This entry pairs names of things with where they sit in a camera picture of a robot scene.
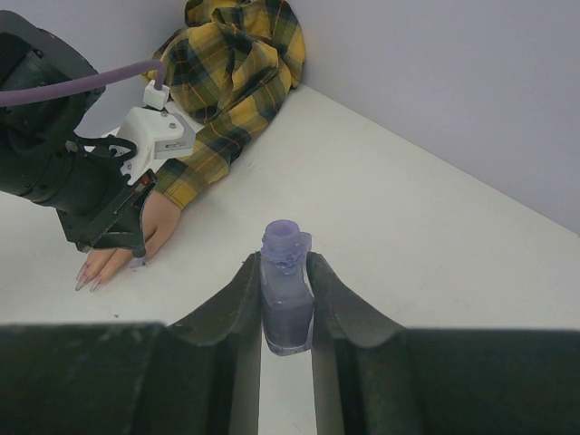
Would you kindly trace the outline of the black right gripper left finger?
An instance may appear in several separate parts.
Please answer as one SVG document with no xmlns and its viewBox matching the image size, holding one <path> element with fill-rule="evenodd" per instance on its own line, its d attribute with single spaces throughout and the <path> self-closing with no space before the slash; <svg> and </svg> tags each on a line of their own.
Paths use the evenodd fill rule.
<svg viewBox="0 0 580 435">
<path fill-rule="evenodd" d="M 4 434 L 255 434 L 260 256 L 176 323 L 1 330 Z"/>
</svg>

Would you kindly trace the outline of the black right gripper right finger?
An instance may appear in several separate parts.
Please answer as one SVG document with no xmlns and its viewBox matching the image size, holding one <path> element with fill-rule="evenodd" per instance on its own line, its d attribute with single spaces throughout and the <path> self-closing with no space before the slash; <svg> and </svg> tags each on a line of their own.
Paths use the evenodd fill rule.
<svg viewBox="0 0 580 435">
<path fill-rule="evenodd" d="M 579 334 L 407 328 L 308 257 L 321 434 L 576 434 Z"/>
</svg>

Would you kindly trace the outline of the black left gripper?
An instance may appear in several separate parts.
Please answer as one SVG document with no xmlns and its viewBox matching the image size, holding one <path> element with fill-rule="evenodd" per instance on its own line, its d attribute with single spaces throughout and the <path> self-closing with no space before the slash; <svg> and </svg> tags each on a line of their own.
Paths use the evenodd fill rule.
<svg viewBox="0 0 580 435">
<path fill-rule="evenodd" d="M 123 248 L 133 256 L 146 252 L 142 215 L 156 182 L 148 169 L 133 186 L 122 182 L 118 193 L 107 192 L 84 215 L 57 210 L 66 239 L 83 253 L 99 248 Z"/>
</svg>

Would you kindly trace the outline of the purple nail polish bottle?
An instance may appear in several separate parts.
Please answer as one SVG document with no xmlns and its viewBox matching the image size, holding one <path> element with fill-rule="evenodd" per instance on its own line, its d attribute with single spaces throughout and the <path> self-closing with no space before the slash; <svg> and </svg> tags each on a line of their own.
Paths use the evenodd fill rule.
<svg viewBox="0 0 580 435">
<path fill-rule="evenodd" d="M 310 234 L 291 220 L 266 226 L 260 250 L 262 324 L 270 351 L 278 356 L 311 348 L 314 293 L 307 273 Z"/>
</svg>

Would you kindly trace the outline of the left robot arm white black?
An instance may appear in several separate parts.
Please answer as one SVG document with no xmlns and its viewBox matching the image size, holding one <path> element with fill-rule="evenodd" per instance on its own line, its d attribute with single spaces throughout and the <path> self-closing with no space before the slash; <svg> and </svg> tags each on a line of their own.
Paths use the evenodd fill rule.
<svg viewBox="0 0 580 435">
<path fill-rule="evenodd" d="M 75 130 L 105 87 L 55 98 L 46 87 L 96 72 L 70 45 L 19 14 L 1 13 L 1 92 L 42 99 L 1 100 L 1 190 L 56 211 L 81 252 L 123 248 L 145 255 L 141 215 L 156 177 L 135 140 L 84 138 Z"/>
</svg>

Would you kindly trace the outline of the mannequin hand with long nails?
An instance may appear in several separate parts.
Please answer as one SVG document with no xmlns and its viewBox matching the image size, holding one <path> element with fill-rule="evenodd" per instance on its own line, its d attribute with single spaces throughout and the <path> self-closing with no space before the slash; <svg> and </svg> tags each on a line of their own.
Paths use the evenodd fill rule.
<svg viewBox="0 0 580 435">
<path fill-rule="evenodd" d="M 174 234 L 182 209 L 158 191 L 149 194 L 140 213 L 138 244 L 92 250 L 77 275 L 75 291 L 95 292 L 128 264 L 145 266 Z"/>
</svg>

